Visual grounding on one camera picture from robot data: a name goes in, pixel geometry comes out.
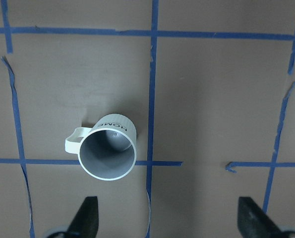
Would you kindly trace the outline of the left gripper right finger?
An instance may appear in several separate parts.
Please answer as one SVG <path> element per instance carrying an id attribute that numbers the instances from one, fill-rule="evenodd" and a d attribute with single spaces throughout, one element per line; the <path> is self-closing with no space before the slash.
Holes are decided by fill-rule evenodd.
<path id="1" fill-rule="evenodd" d="M 237 228 L 243 238 L 286 237 L 251 197 L 238 199 Z"/>

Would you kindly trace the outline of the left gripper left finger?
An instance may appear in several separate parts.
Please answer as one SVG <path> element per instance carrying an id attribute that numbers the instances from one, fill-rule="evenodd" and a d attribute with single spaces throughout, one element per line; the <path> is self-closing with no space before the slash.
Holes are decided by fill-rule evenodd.
<path id="1" fill-rule="evenodd" d="M 68 238 L 95 238 L 99 228 L 98 198 L 88 196 L 67 229 Z"/>

